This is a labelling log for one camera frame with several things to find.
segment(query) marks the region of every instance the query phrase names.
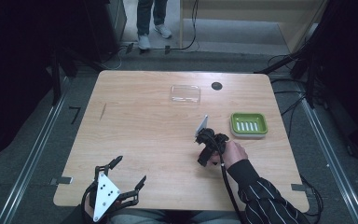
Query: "tape mark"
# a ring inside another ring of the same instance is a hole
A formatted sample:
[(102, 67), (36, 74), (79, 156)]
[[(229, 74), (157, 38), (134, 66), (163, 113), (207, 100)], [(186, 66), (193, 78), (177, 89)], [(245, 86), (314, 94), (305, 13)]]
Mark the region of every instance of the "tape mark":
[(103, 106), (103, 112), (101, 113), (101, 117), (100, 117), (100, 120), (103, 118), (103, 114), (104, 114), (104, 110), (106, 109), (106, 103), (105, 105)]
[(75, 117), (74, 117), (74, 119), (72, 119), (72, 122), (71, 122), (71, 124), (74, 124), (75, 121), (76, 121), (76, 119), (77, 119), (77, 116), (79, 115), (79, 112), (80, 112), (81, 107), (78, 107), (78, 106), (69, 106), (69, 109), (75, 109), (75, 110), (77, 110), (77, 111), (76, 111), (76, 114), (75, 114)]

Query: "metal rail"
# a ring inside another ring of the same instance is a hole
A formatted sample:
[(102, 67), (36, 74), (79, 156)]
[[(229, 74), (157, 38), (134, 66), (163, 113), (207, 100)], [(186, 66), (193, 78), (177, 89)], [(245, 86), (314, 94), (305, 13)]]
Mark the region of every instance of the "metal rail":
[(2, 209), (0, 215), (0, 224), (1, 223), (8, 224), (12, 221), (17, 211), (17, 208), (20, 204), (22, 196), (31, 180), (32, 174), (34, 173), (34, 169), (37, 163), (39, 162), (43, 149), (45, 148), (45, 144), (51, 133), (51, 129), (53, 128), (54, 123), (58, 115), (60, 114), (70, 84), (71, 81), (69, 80), (69, 78), (65, 77), (62, 83), (62, 96), (59, 99), (58, 103), (50, 109), (48, 118), (46, 119), (42, 127), (42, 130), (37, 136), (34, 146), (30, 152), (30, 155), (28, 156), (28, 159), (25, 162), (24, 166), (22, 167), (21, 173), (17, 178), (16, 183), (14, 184), (8, 195), (7, 202), (5, 203), (5, 206)]
[[(305, 91), (301, 85), (297, 84), (300, 91)], [(304, 99), (302, 101), (305, 113), (310, 121), (310, 125), (315, 132), (316, 138), (321, 145), (322, 152), (326, 158), (327, 163), (331, 169), (333, 177), (337, 182), (337, 186), (342, 194), (342, 198), (345, 204), (348, 206), (348, 210), (353, 218), (354, 223), (358, 223), (358, 197), (354, 191), (350, 180), (347, 178), (344, 169), (342, 168), (333, 147), (331, 146), (327, 135), (324, 132), (324, 128), (320, 123), (318, 116), (314, 109), (310, 108), (308, 102)]]

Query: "wooden furniture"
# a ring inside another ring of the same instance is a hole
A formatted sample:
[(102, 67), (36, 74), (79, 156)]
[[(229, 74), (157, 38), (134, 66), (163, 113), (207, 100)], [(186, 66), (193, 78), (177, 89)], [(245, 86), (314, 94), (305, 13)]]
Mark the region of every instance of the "wooden furniture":
[[(214, 82), (223, 89), (213, 90)], [(172, 85), (200, 87), (200, 103), (173, 102)], [(228, 120), (233, 112), (264, 114), (266, 137), (233, 137)], [(109, 173), (121, 191), (133, 190), (147, 175), (136, 208), (233, 210), (220, 167), (197, 163), (204, 145), (195, 143), (194, 135), (206, 114), (209, 128), (241, 143), (257, 172), (297, 209), (308, 211), (305, 192), (291, 187), (301, 180), (269, 78), (199, 72), (101, 72), (62, 174), (73, 177), (73, 183), (58, 186), (55, 204), (79, 204), (95, 166), (121, 155)], [(237, 196), (237, 184), (229, 181)], [(237, 202), (243, 209), (238, 197)]]
[[(191, 19), (195, 0), (180, 2), (180, 48), (184, 19)], [(202, 0), (197, 19), (227, 21), (276, 21), (290, 52), (301, 47), (311, 26), (320, 19), (327, 0)]]

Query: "wrist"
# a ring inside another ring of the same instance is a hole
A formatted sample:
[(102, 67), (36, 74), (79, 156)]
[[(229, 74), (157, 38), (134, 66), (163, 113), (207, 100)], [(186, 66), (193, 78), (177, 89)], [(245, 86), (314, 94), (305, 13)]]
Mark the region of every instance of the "wrist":
[(260, 177), (249, 160), (235, 162), (227, 172), (242, 188), (251, 185)]

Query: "small black circle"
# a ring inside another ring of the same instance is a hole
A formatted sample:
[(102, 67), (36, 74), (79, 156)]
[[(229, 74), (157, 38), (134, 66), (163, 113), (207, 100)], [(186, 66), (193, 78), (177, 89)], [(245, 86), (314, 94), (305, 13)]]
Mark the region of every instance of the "small black circle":
[(222, 83), (220, 83), (220, 82), (212, 83), (212, 89), (214, 89), (216, 91), (220, 91), (220, 90), (222, 90), (222, 88), (223, 88)]

